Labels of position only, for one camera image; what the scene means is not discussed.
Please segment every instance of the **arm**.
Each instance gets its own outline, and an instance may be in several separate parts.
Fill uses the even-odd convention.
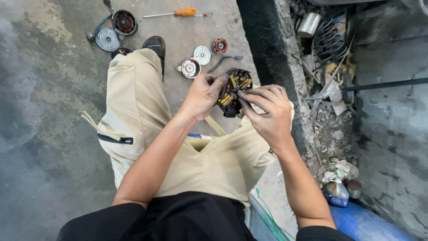
[[[239,100],[256,131],[278,156],[284,174],[285,189],[300,228],[328,226],[336,228],[330,209],[291,137],[291,104],[284,87],[266,85],[239,91]],[[250,103],[263,109],[257,114]]]
[[[134,202],[147,208],[189,131],[205,119],[227,81],[224,75],[198,75],[177,114],[125,174],[112,206]]]

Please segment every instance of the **right hand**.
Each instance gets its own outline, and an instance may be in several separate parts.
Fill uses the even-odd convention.
[[[245,115],[274,153],[289,146],[290,141],[293,143],[290,133],[293,106],[284,87],[271,84],[245,92],[239,90],[238,96]],[[265,114],[257,114],[250,103],[265,111]]]

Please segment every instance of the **black shirt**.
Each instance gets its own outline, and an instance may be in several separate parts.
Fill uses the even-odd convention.
[[[244,223],[244,205],[208,193],[184,192],[154,198],[147,210],[126,203],[66,223],[58,241],[77,240],[255,240]],[[353,240],[335,229],[311,226],[296,240]]]

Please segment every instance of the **concrete ledge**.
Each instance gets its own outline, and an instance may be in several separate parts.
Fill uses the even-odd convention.
[[[300,51],[292,27],[290,2],[237,0],[237,3],[260,83],[286,88],[296,111],[291,134],[311,173],[315,174],[318,164],[310,147],[314,143],[310,109],[302,100],[307,96],[305,76],[301,65],[291,56],[300,56]]]

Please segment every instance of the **orange screwdriver handle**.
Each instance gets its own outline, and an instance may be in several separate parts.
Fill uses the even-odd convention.
[[[182,10],[176,10],[175,16],[190,16],[196,13],[195,9],[182,9]]]

